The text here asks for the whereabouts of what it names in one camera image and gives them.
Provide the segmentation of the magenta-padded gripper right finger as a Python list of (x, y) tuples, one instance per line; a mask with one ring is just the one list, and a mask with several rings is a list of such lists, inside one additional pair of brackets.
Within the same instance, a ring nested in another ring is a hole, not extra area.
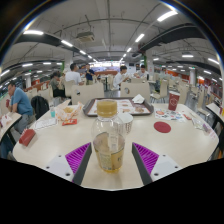
[(132, 154), (137, 164), (143, 185), (148, 185), (182, 169), (182, 167), (168, 155), (159, 155), (137, 143), (132, 143)]

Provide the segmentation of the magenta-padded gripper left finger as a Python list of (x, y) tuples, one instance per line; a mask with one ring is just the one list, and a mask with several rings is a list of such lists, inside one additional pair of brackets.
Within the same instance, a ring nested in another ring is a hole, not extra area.
[(46, 170), (76, 185), (80, 185), (91, 153), (91, 144), (84, 144), (66, 155), (57, 155), (54, 157), (46, 165)]

